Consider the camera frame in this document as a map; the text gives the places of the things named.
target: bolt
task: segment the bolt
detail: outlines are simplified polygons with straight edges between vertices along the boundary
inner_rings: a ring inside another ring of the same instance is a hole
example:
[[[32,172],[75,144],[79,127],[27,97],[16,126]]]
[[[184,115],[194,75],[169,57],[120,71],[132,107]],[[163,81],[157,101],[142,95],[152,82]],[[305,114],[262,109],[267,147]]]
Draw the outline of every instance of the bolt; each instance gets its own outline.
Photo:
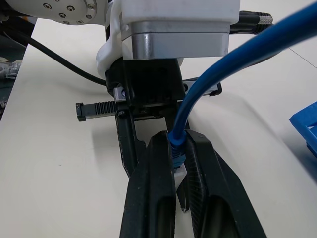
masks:
[[[68,7],[67,7],[67,10],[69,10],[69,11],[74,11],[75,8],[74,8],[73,6],[68,6]]]
[[[88,8],[89,8],[89,9],[95,9],[95,5],[93,5],[93,4],[88,4]]]
[[[51,5],[49,5],[47,3],[43,4],[43,7],[45,7],[46,9],[51,9],[52,8]]]
[[[61,18],[66,18],[66,15],[65,15],[64,13],[60,13],[59,16],[60,16]]]

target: white table surface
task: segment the white table surface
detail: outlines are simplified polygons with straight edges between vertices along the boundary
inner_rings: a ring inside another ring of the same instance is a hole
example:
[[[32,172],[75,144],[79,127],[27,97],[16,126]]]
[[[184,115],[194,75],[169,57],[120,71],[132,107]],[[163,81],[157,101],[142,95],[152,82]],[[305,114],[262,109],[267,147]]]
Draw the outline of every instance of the white table surface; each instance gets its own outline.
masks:
[[[269,12],[278,21],[310,2],[242,0],[240,9]],[[105,41],[102,26],[74,27],[39,19],[33,37],[97,76],[95,56]],[[230,36],[230,49],[248,38]],[[316,45],[316,38],[300,43],[292,47],[297,54],[285,50],[222,84],[224,93],[240,96],[257,110],[312,180],[317,177],[316,158],[288,119],[317,100]],[[186,59],[181,67],[183,77],[199,76],[215,61]],[[79,123],[75,112],[75,103],[106,100],[111,100],[111,96],[105,88],[28,46],[0,122],[1,238],[119,236],[128,178],[121,164],[115,120],[99,118]],[[155,127],[149,126],[149,132],[140,137],[151,137],[162,125],[159,121]],[[308,217],[315,220],[290,224],[287,232],[279,234],[315,237],[317,213],[314,216],[311,212]],[[192,237],[189,213],[179,214],[176,223],[175,237]],[[264,230],[278,229],[278,223],[267,214]]]

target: screw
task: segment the screw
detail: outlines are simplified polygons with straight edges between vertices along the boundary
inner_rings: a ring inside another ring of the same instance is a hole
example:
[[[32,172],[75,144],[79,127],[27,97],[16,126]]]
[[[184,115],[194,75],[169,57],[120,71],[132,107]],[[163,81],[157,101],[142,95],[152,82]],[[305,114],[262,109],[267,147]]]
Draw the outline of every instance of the screw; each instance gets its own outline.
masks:
[[[118,116],[122,116],[122,115],[124,115],[125,113],[124,113],[124,111],[119,111],[118,112]]]
[[[67,10],[69,10],[69,11],[74,11],[75,8],[74,8],[73,6],[68,6],[68,7],[67,7]]]
[[[95,5],[93,5],[93,4],[88,4],[88,8],[89,8],[89,9],[95,9]]]
[[[60,13],[59,16],[60,16],[61,18],[66,18],[66,15],[65,15],[64,13]]]
[[[43,4],[43,7],[45,7],[46,9],[51,9],[52,8],[51,5],[49,5],[47,3]]]

